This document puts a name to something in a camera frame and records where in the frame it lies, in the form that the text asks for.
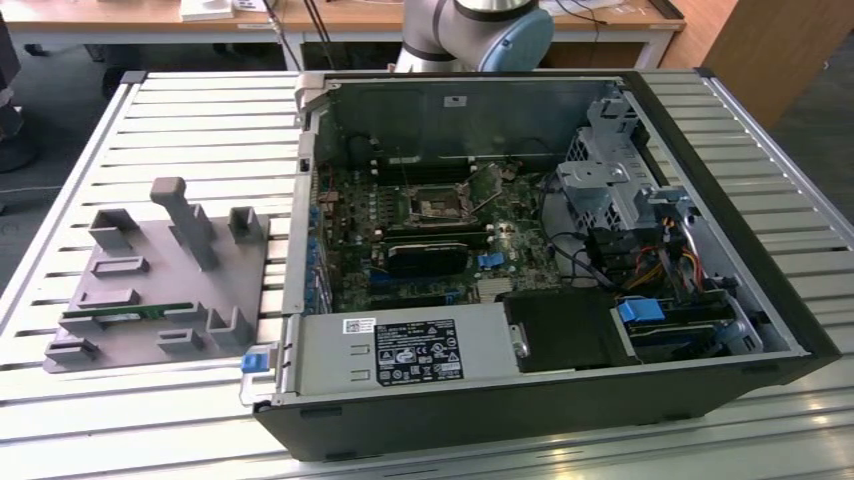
wooden desk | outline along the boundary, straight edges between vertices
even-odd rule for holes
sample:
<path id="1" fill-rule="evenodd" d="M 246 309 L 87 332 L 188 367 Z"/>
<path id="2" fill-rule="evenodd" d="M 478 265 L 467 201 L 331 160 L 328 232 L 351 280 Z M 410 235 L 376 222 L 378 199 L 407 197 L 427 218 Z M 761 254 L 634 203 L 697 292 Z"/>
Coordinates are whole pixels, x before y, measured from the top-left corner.
<path id="1" fill-rule="evenodd" d="M 0 0 L 0 10 L 20 43 L 235 43 L 275 40 L 260 13 L 235 12 L 235 18 L 182 22 L 179 0 Z M 682 20 L 667 20 L 647 0 L 629 0 L 634 8 L 618 13 L 597 10 L 602 43 L 642 44 L 635 65 L 655 68 Z M 292 45 L 318 41 L 302 0 L 279 0 L 276 10 Z M 332 41 L 399 42 L 403 6 L 359 0 L 318 1 Z M 593 42 L 593 22 L 562 15 L 555 19 L 555 42 Z"/>
<path id="2" fill-rule="evenodd" d="M 689 21 L 663 68 L 711 69 L 767 129 L 854 28 L 851 0 L 671 0 Z"/>

white sticker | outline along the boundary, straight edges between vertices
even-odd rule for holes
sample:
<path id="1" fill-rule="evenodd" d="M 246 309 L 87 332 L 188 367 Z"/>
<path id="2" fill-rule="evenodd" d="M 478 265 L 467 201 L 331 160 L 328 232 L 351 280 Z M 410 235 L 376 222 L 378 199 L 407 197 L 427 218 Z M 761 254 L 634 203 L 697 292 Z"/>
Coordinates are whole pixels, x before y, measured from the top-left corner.
<path id="1" fill-rule="evenodd" d="M 272 25 L 268 23 L 239 23 L 238 28 L 244 30 L 272 30 Z"/>
<path id="2" fill-rule="evenodd" d="M 375 318 L 346 318 L 344 333 L 374 333 Z"/>
<path id="3" fill-rule="evenodd" d="M 464 107 L 466 102 L 468 102 L 468 97 L 466 96 L 454 96 L 444 97 L 444 106 L 447 107 Z"/>

barcode sticker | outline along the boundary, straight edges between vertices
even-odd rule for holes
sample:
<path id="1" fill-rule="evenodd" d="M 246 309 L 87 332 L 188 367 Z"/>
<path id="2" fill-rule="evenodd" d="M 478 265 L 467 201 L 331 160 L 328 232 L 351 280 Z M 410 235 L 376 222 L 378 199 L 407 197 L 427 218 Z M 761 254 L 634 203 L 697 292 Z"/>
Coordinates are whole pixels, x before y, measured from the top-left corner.
<path id="1" fill-rule="evenodd" d="M 374 333 L 375 318 L 346 318 L 344 333 Z"/>

motherboard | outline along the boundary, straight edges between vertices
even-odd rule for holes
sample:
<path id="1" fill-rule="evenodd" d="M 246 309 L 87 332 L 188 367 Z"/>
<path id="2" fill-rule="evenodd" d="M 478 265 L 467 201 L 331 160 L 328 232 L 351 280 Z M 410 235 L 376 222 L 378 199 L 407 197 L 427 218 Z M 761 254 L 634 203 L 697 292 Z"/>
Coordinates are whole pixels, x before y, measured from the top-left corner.
<path id="1" fill-rule="evenodd" d="M 486 303 L 561 285 L 538 220 L 543 173 L 512 158 L 420 163 L 320 169 L 336 312 Z"/>

blue latch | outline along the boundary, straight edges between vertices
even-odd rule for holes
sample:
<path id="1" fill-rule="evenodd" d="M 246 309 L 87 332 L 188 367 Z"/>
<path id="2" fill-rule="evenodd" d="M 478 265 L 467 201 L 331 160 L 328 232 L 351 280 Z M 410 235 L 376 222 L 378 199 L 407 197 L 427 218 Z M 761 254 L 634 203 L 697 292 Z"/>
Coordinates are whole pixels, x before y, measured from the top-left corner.
<path id="1" fill-rule="evenodd" d="M 262 373 L 270 370 L 270 354 L 268 353 L 247 353 L 240 363 L 240 371 L 243 373 Z"/>
<path id="2" fill-rule="evenodd" d="M 498 267 L 504 263 L 504 254 L 502 252 L 487 255 L 478 255 L 478 266 L 480 268 Z"/>
<path id="3" fill-rule="evenodd" d="M 665 312 L 654 298 L 629 298 L 617 307 L 623 323 L 629 322 L 661 322 L 665 320 Z"/>

